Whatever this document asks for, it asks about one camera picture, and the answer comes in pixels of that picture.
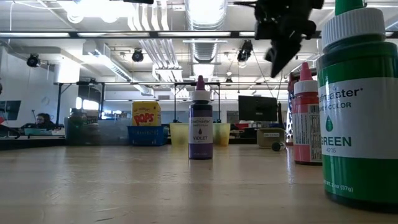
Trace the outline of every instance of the yellow cup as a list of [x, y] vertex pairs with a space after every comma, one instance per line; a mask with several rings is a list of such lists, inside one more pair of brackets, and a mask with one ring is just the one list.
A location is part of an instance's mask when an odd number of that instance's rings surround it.
[[230, 131], [231, 124], [213, 123], [213, 144], [224, 147], [228, 146]]
[[189, 142], [189, 125], [187, 123], [170, 123], [172, 147], [186, 147]]

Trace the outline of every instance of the yellow cereal box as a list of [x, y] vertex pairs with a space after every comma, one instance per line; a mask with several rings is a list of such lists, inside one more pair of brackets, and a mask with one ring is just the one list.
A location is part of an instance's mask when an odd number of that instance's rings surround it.
[[135, 101], [132, 103], [131, 123], [133, 126], [160, 126], [162, 117], [156, 101]]

